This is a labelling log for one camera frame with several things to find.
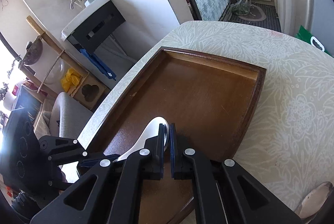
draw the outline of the refrigerator door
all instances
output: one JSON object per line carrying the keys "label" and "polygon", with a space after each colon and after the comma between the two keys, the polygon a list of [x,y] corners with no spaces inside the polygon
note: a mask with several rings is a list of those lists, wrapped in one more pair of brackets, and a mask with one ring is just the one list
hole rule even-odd
{"label": "refrigerator door", "polygon": [[300,25],[303,25],[303,27],[306,30],[308,31],[310,30],[312,15],[313,15],[314,0],[292,0],[292,1],[293,1],[292,16],[295,19],[292,36],[295,36],[299,31]]}

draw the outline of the silver screw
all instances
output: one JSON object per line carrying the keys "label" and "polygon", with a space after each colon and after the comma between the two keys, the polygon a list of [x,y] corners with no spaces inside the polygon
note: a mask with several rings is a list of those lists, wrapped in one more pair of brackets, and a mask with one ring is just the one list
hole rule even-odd
{"label": "silver screw", "polygon": [[110,161],[108,159],[103,159],[100,161],[100,166],[108,167],[110,165]]}
{"label": "silver screw", "polygon": [[232,166],[234,166],[235,162],[232,159],[226,159],[224,161],[224,164],[228,167],[232,167]]}
{"label": "silver screw", "polygon": [[139,154],[140,155],[149,155],[150,154],[150,151],[146,148],[143,148],[139,151]]}
{"label": "silver screw", "polygon": [[185,154],[187,155],[194,155],[195,154],[195,150],[192,148],[188,148],[184,151]]}

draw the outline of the white spoon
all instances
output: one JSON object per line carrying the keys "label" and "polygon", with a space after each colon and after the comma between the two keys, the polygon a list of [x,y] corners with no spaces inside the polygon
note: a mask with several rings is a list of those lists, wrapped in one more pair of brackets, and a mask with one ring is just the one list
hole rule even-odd
{"label": "white spoon", "polygon": [[166,126],[165,140],[164,140],[164,151],[168,147],[169,143],[169,125],[168,122],[163,117],[156,117],[152,119],[146,126],[143,133],[138,138],[137,142],[130,148],[127,152],[123,153],[120,157],[118,157],[114,162],[118,162],[126,159],[131,153],[144,148],[145,141],[148,138],[155,137],[159,133],[159,125],[163,124]]}

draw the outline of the table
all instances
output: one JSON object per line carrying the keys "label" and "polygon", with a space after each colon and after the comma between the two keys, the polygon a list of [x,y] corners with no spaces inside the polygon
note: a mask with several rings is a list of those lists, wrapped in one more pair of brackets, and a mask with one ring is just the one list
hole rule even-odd
{"label": "table", "polygon": [[291,36],[239,23],[190,21],[157,43],[120,80],[79,136],[86,148],[108,111],[161,47],[221,55],[267,69],[248,131],[234,157],[294,210],[334,182],[334,60]]}

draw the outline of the yellow plastic bag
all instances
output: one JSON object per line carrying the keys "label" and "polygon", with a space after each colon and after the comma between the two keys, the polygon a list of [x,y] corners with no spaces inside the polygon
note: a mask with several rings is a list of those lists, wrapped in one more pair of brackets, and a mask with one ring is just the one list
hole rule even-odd
{"label": "yellow plastic bag", "polygon": [[80,83],[81,75],[74,69],[69,69],[64,78],[61,79],[61,86],[67,93],[72,85],[77,87]]}

